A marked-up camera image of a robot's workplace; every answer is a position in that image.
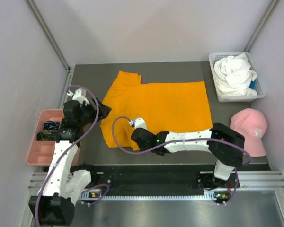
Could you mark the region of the orange t shirt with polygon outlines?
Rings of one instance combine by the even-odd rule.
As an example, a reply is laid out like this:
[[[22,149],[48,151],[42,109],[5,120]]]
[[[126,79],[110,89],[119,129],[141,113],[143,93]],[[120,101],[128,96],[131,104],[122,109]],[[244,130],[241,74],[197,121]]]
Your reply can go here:
[[[196,132],[213,126],[205,82],[141,83],[141,75],[120,71],[102,103],[111,108],[100,124],[109,148],[138,146],[126,118],[145,120],[150,132]]]

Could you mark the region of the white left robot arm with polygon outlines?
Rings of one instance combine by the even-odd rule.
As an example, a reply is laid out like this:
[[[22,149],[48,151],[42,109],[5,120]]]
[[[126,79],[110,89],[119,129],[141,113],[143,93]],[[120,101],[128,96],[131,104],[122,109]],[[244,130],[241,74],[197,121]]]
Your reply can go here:
[[[54,154],[48,174],[37,196],[31,196],[29,208],[38,226],[69,226],[75,205],[86,187],[94,187],[98,176],[90,165],[76,166],[68,178],[71,165],[84,136],[83,128],[108,117],[111,108],[98,99],[86,98],[64,103],[60,127],[55,136]]]

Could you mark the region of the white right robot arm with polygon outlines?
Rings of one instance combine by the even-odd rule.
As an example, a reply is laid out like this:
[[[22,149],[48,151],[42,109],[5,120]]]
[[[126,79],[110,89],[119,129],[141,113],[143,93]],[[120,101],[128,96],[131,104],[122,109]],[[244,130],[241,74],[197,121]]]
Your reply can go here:
[[[146,128],[136,127],[131,140],[140,151],[150,150],[161,156],[182,151],[213,154],[217,161],[211,180],[217,187],[223,187],[231,172],[243,164],[244,136],[221,123],[214,123],[212,128],[204,131],[185,133],[162,131],[153,134]]]

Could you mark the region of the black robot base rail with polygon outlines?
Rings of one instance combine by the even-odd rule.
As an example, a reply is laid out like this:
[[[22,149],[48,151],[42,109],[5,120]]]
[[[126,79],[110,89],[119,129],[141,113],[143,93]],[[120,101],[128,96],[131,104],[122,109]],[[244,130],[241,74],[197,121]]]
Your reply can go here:
[[[214,178],[214,165],[88,165],[71,167],[71,173],[86,169],[91,173],[88,187],[102,184],[108,196],[203,195],[204,189],[233,186],[232,180]]]

